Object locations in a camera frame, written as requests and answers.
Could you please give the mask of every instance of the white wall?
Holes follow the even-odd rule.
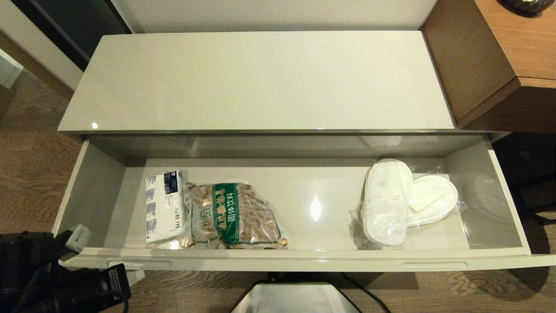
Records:
[[[418,30],[436,0],[112,0],[137,33]]]
[[[83,72],[10,0],[0,0],[0,30],[71,89]]]

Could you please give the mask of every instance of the packaged slippers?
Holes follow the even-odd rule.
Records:
[[[426,175],[413,180],[404,162],[383,159],[366,177],[363,230],[379,246],[401,246],[407,228],[440,221],[457,205],[458,191],[448,179]]]
[[[363,230],[381,246],[398,246],[405,239],[413,175],[398,160],[383,159],[369,171],[365,182]]]

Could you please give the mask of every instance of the glossy white cabinet top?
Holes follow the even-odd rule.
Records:
[[[60,131],[454,129],[418,31],[104,36]]]

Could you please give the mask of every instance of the wooden cabinet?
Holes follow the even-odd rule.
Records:
[[[556,131],[556,6],[439,0],[423,33],[458,127]]]

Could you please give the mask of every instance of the green label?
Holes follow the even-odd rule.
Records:
[[[212,207],[214,226],[227,244],[239,241],[239,204],[237,184],[215,184],[212,187]]]

